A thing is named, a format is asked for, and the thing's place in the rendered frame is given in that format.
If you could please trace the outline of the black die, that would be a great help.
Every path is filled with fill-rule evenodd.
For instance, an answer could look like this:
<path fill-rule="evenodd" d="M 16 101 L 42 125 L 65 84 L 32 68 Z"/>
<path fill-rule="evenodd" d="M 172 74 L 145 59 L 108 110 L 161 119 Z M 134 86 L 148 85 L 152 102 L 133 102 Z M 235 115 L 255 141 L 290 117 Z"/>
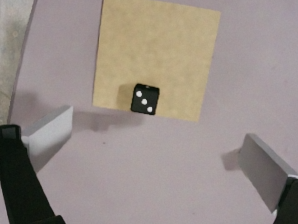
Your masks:
<path fill-rule="evenodd" d="M 160 89 L 158 87 L 136 84 L 133 91 L 130 110 L 132 112 L 154 116 L 158 104 Z"/>

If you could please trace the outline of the tan flat mat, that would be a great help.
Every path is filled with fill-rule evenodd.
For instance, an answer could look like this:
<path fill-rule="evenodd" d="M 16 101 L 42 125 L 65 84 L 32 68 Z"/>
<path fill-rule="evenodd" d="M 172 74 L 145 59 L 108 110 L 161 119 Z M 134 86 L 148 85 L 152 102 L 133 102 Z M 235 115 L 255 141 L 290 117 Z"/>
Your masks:
<path fill-rule="evenodd" d="M 160 89 L 155 116 L 198 122 L 221 12 L 157 0 L 104 0 L 93 106 L 130 111 Z"/>

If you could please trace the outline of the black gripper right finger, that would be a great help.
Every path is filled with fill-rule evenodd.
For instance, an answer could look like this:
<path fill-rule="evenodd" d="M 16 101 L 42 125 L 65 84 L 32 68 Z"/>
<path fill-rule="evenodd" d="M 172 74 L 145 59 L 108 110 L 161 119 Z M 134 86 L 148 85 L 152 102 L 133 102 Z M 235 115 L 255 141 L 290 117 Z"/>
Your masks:
<path fill-rule="evenodd" d="M 273 224 L 298 224 L 298 173 L 254 133 L 246 132 L 238 164 L 277 215 Z"/>

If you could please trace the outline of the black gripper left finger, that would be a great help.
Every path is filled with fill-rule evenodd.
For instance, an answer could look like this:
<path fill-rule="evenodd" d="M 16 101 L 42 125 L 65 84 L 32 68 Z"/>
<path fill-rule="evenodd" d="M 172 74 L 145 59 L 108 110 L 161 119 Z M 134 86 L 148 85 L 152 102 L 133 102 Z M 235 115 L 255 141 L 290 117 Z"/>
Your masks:
<path fill-rule="evenodd" d="M 73 106 L 63 105 L 22 131 L 15 124 L 0 126 L 0 184 L 9 224 L 66 224 L 55 216 L 36 174 L 72 137 L 72 116 Z"/>

